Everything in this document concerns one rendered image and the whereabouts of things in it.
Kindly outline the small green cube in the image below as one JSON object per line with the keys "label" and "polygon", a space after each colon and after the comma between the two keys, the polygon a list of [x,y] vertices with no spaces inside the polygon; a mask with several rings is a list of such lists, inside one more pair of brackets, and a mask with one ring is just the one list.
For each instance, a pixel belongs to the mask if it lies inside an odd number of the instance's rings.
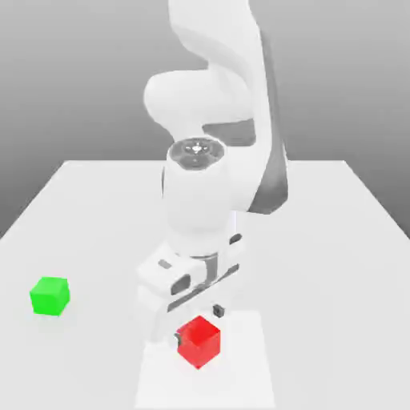
{"label": "small green cube", "polygon": [[41,277],[30,290],[30,300],[35,314],[60,316],[70,302],[67,278]]}

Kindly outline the small red cube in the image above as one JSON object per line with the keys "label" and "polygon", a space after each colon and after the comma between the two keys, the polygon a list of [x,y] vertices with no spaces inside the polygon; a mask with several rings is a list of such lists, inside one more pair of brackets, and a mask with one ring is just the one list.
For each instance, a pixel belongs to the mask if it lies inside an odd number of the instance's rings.
{"label": "small red cube", "polygon": [[185,323],[175,335],[178,338],[178,353],[196,369],[220,353],[221,332],[203,316],[196,316]]}

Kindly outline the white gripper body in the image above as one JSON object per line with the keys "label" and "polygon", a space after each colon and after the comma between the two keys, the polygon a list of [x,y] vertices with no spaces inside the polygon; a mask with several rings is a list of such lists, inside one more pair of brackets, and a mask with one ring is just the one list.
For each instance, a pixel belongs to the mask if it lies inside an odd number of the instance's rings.
{"label": "white gripper body", "polygon": [[205,256],[181,256],[168,244],[161,245],[155,257],[159,280],[156,319],[160,313],[174,310],[182,318],[196,308],[212,310],[213,302],[226,308],[243,282],[244,248],[241,234],[233,235],[222,251]]}

